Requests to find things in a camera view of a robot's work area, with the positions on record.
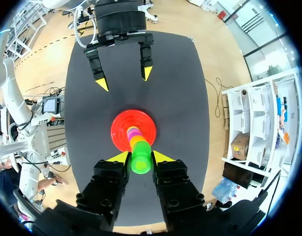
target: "black table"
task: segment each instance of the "black table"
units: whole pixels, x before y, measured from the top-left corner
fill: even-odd
[[[206,175],[209,153],[209,110],[204,75],[190,38],[152,32],[153,70],[141,78],[140,49],[136,43],[102,48],[100,60],[109,92],[94,82],[89,61],[76,43],[71,54],[65,88],[65,128],[70,162],[83,191],[100,159],[120,153],[113,145],[110,127],[127,109],[147,112],[157,128],[152,146],[188,166],[199,191]],[[82,38],[90,42],[91,36]],[[130,174],[117,226],[163,221],[151,172]]]

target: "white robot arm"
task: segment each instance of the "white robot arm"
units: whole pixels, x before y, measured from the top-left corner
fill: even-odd
[[[3,92],[6,108],[19,127],[18,141],[26,144],[26,148],[22,151],[26,153],[27,160],[22,163],[19,186],[23,195],[30,201],[37,193],[39,174],[41,173],[41,169],[44,168],[46,158],[51,153],[48,144],[46,123],[32,123],[32,120],[36,120],[37,117],[29,109],[20,92],[15,79],[13,59],[7,58],[3,60],[8,32],[10,31],[8,29],[11,22],[12,18],[6,22],[4,28],[0,31],[0,89]]]

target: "glass window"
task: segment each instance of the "glass window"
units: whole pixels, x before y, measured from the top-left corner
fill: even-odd
[[[285,36],[245,59],[255,81],[295,67],[298,57],[291,40]]]

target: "black cable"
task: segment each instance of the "black cable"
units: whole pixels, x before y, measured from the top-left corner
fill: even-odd
[[[26,159],[31,165],[34,165],[39,170],[39,172],[42,173],[41,169],[38,166],[30,162],[25,156],[23,158]]]
[[[28,165],[39,165],[39,164],[45,164],[48,163],[48,161],[43,161],[43,162],[22,162],[22,164],[28,164]]]
[[[53,168],[55,171],[58,171],[58,172],[66,172],[67,170],[69,170],[69,168],[71,167],[71,165],[66,170],[64,170],[64,171],[59,171],[59,170],[55,169],[53,166],[51,166],[51,165],[50,165],[50,167]]]
[[[228,87],[224,86],[224,85],[222,84],[222,81],[220,80],[219,77],[216,77],[215,80],[216,80],[216,82],[218,83],[218,85],[220,85],[220,91],[219,91],[219,92],[218,92],[218,90],[216,89],[216,87],[215,87],[209,80],[206,80],[206,79],[205,79],[205,81],[207,81],[209,84],[212,85],[212,87],[214,88],[214,90],[215,90],[215,92],[216,92],[216,108],[215,108],[215,111],[214,111],[214,115],[215,115],[215,117],[219,118],[219,117],[221,116],[221,110],[220,110],[220,107],[219,107],[219,100],[220,100],[220,94],[221,94],[221,92],[222,92],[222,88],[231,89],[231,88],[233,88],[233,86],[228,86]]]
[[[25,123],[22,123],[22,124],[15,124],[17,127],[24,126],[21,129],[19,128],[20,131],[24,130],[30,124],[30,122],[31,122],[31,120],[33,119],[33,116],[34,116],[33,111],[31,111],[31,113],[32,113],[32,115],[31,115],[31,118],[30,118],[30,120],[28,122],[25,122]]]
[[[34,221],[26,220],[26,221],[21,222],[20,224],[21,224],[21,225],[25,225],[25,224],[27,224],[27,223],[34,224]]]
[[[270,203],[269,203],[269,207],[268,207],[266,219],[268,218],[268,215],[269,215],[271,203],[272,203],[272,201],[273,201],[274,194],[275,194],[275,192],[276,192],[276,190],[277,190],[277,187],[278,187],[278,184],[279,184],[279,180],[280,180],[280,176],[281,176],[281,172],[279,173],[278,180],[277,180],[277,184],[276,184],[276,186],[275,186],[275,189],[274,189],[274,191],[273,191],[273,195],[272,195],[271,200],[270,200]]]

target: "screw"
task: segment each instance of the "screw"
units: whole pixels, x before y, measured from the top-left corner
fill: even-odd
[[[197,195],[196,195],[196,199],[197,200],[200,200],[200,201],[202,201],[203,199],[204,199],[204,195],[202,194],[202,193],[198,193]]]
[[[82,193],[77,194],[77,200],[83,199],[83,198],[84,198],[84,195]]]
[[[112,203],[110,202],[110,200],[104,199],[103,201],[101,201],[101,205],[104,207],[111,207]]]
[[[176,199],[173,199],[169,202],[168,207],[177,207],[179,205],[179,201]]]

